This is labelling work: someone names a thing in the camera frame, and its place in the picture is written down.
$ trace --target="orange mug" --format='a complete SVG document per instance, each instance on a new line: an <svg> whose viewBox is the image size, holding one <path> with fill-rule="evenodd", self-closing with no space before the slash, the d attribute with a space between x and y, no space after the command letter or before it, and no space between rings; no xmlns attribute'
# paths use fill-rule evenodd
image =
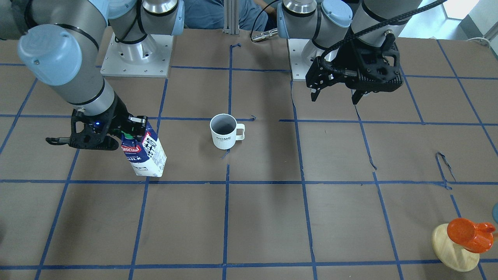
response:
<svg viewBox="0 0 498 280"><path fill-rule="evenodd" d="M451 241L472 253L484 253L493 246L496 228L491 223L476 224L465 218L457 218L448 224L446 232Z"/></svg>

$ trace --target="milk carton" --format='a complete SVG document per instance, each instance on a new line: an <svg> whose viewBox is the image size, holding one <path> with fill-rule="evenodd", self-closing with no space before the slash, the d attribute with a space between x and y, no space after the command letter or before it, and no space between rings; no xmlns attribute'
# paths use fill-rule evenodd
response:
<svg viewBox="0 0 498 280"><path fill-rule="evenodd" d="M121 148L138 176L161 177L166 163L166 154L156 132L147 122L142 141L123 133Z"/></svg>

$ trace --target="blue shirt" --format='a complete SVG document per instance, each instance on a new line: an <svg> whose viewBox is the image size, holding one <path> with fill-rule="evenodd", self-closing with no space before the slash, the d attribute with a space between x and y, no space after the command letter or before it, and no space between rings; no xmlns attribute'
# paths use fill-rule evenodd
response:
<svg viewBox="0 0 498 280"><path fill-rule="evenodd" d="M223 0L183 0L185 2L185 25L195 29L222 29L225 23ZM239 28L251 30L257 14L262 8L253 0L239 0ZM263 31L268 14L261 13L254 30Z"/></svg>

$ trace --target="person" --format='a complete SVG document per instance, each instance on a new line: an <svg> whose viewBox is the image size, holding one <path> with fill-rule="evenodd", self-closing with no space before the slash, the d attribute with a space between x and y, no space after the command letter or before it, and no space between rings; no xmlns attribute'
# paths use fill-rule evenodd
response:
<svg viewBox="0 0 498 280"><path fill-rule="evenodd" d="M185 25L194 29L222 29L225 23L223 0L183 0ZM257 15L266 6L264 0L239 0L239 28L251 30ZM276 10L268 7L256 21L254 30L276 28Z"/></svg>

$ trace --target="person's arm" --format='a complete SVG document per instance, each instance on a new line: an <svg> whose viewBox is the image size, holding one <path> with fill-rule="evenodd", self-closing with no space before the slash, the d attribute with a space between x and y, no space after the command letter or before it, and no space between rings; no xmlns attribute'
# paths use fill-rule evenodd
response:
<svg viewBox="0 0 498 280"><path fill-rule="evenodd" d="M266 5L268 5L268 3L266 3L264 0L253 0L253 1L254 1L254 3L258 4L262 9L264 7L266 7ZM268 16L270 16L274 20L277 19L277 10L275 8L273 8L272 6L269 6L264 11L268 14Z"/></svg>

